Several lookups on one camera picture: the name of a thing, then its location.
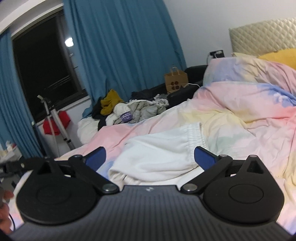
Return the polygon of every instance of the white logo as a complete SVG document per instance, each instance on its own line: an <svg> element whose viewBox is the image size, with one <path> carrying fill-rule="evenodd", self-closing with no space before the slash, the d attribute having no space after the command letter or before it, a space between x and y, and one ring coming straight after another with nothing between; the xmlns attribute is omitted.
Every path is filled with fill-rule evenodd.
<svg viewBox="0 0 296 241"><path fill-rule="evenodd" d="M152 192L153 190L154 190L153 187L148 187L148 188L146 188L146 191L147 191L147 192Z"/></svg>

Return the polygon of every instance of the power outlet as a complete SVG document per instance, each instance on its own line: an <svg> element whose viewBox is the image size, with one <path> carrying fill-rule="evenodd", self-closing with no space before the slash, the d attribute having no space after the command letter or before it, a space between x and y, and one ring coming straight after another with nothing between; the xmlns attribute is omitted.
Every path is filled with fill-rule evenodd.
<svg viewBox="0 0 296 241"><path fill-rule="evenodd" d="M216 51L210 52L210 55L213 56L213 58L225 57L223 50L216 50Z"/></svg>

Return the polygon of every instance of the silver tripod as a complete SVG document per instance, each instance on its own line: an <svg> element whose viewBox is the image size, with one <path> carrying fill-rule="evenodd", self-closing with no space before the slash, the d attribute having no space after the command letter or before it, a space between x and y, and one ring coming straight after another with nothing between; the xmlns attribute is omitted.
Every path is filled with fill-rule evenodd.
<svg viewBox="0 0 296 241"><path fill-rule="evenodd" d="M57 148L57 151L58 151L58 154L59 154L59 147L57 145L57 140L55 139L55 134L54 134L54 130L53 130L53 127L52 127L52 122L50 120L50 115L52 116L54 122L56 123L59 131L61 132L61 136L63 137L63 140L64 142L66 142L66 144L69 146L70 150L73 150L75 149L75 146L74 144L72 143L71 139L69 138L68 136L68 133L66 132L58 114L57 114L57 111L53 108L50 112L49 112L49 109L48 109L48 105L47 105L47 101L45 98L43 98L41 95L38 95L37 98L39 98L41 100L41 103L44 105L44 108L46 110L46 114L47 114L47 120L49 122L49 126L50 126L50 130L51 130L51 133L53 135L53 138L54 138L54 143L56 145L56 148Z"/></svg>

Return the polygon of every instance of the window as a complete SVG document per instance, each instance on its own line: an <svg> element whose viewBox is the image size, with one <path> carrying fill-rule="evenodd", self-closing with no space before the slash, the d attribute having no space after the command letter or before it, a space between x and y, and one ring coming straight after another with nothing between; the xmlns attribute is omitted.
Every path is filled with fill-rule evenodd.
<svg viewBox="0 0 296 241"><path fill-rule="evenodd" d="M50 99L57 110L87 96L62 11L16 37L13 48L22 89L36 122L46 116L38 95Z"/></svg>

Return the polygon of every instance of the red cloth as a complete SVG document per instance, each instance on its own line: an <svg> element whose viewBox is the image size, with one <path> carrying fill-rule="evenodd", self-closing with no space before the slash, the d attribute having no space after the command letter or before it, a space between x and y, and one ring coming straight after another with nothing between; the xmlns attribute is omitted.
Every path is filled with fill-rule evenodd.
<svg viewBox="0 0 296 241"><path fill-rule="evenodd" d="M65 112L65 111L62 110L62 111L60 111L60 112L58 113L58 116L59 116L59 118L60 118L60 120L61 120L63 126L64 126L65 129L66 129L66 128L68 127L68 125L70 124L70 121L71 121L71 119L70 119L70 117L68 116L67 112ZM58 136L61 132L60 132L60 130L58 129L58 127L57 127L57 125L56 125L56 123L54 122L54 120L53 120L52 117L50 118L50 120L51 120L51 122L52 122L52 127L53 127L53 129L54 129L54 134L55 134L56 136ZM47 119L45 119L44 122L43 122L43 130L44 130L44 134L52 135L52 132L51 132L51 130L50 130L50 126L49 126L49 122L48 122Z"/></svg>

